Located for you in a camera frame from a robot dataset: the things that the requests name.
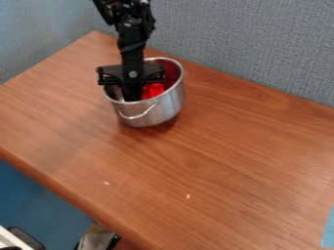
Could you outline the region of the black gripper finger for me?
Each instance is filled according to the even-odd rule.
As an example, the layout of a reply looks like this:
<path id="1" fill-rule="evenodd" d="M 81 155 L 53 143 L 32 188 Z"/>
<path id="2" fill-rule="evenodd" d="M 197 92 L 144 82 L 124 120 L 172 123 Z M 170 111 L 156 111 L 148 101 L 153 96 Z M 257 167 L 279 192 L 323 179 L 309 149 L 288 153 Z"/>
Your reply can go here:
<path id="1" fill-rule="evenodd" d="M 121 93 L 125 102 L 137 102 L 141 99 L 141 85 L 134 84 L 122 84 Z"/>

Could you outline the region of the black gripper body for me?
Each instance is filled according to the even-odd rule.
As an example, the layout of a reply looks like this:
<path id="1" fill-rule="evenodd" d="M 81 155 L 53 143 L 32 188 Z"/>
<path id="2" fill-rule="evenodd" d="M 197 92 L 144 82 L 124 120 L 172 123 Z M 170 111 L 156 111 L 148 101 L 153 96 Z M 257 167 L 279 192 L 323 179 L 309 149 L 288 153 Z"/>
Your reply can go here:
<path id="1" fill-rule="evenodd" d="M 98 85 L 122 87 L 128 84 L 145 85 L 161 82 L 165 66 L 158 63 L 146 62 L 142 51 L 134 50 L 121 54 L 120 64 L 98 66 L 94 71 Z"/>

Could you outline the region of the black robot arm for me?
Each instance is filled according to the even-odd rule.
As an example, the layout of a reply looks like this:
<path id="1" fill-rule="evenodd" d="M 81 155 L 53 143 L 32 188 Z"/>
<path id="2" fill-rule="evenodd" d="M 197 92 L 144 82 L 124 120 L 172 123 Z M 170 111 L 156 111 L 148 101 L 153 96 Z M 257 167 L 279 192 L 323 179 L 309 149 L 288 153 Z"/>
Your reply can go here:
<path id="1" fill-rule="evenodd" d="M 109 26 L 114 26 L 121 63 L 96 68 L 97 84 L 117 86 L 125 102 L 141 100 L 146 84 L 161 82 L 165 67 L 142 57 L 145 42 L 154 29 L 150 0 L 92 0 Z"/>

